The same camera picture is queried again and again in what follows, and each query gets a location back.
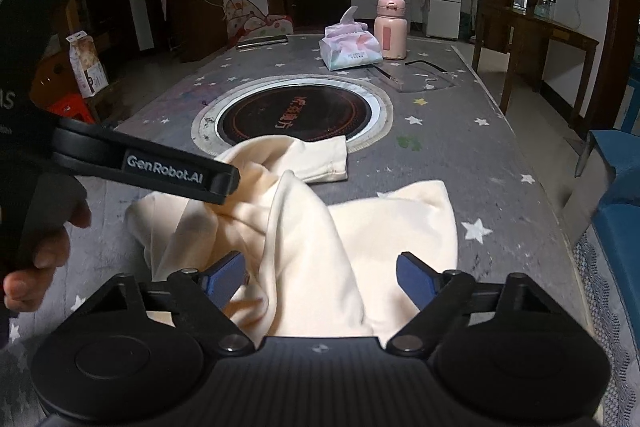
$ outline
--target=cream colored garment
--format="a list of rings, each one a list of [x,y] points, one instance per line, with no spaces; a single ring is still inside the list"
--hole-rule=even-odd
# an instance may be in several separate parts
[[[417,313],[396,281],[396,259],[411,251],[438,271],[454,269],[453,210],[440,181],[327,207],[306,183],[346,179],[346,159],[344,137],[248,140],[218,158],[241,175],[224,205],[154,193],[129,207],[127,225],[154,280],[244,253],[250,282],[225,312],[256,344],[265,335],[373,335],[386,344]]]

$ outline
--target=food bag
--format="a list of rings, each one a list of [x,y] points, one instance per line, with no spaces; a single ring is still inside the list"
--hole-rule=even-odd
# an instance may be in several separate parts
[[[324,29],[320,55],[329,71],[377,64],[383,60],[380,43],[367,31],[367,25],[353,20],[357,9],[352,6],[338,24]]]
[[[109,85],[94,40],[86,32],[66,38],[69,42],[69,61],[83,98],[91,98]]]

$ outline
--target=red stool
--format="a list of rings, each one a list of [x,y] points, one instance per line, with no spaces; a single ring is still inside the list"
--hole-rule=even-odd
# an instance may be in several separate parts
[[[78,93],[65,95],[47,110],[65,118],[73,118],[84,123],[95,123],[94,117],[91,116],[82,96]]]

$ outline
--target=human hand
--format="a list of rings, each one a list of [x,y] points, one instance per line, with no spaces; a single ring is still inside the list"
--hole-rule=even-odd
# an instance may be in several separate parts
[[[91,226],[86,201],[78,205],[69,222],[80,229]],[[69,236],[63,228],[47,235],[33,253],[33,268],[12,272],[4,278],[4,305],[14,312],[34,312],[51,286],[56,268],[69,259]]]

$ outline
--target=pink bottle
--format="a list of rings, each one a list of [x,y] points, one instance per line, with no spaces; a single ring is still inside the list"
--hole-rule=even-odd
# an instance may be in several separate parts
[[[403,0],[379,0],[374,34],[382,47],[382,56],[394,60],[406,58],[408,23]]]

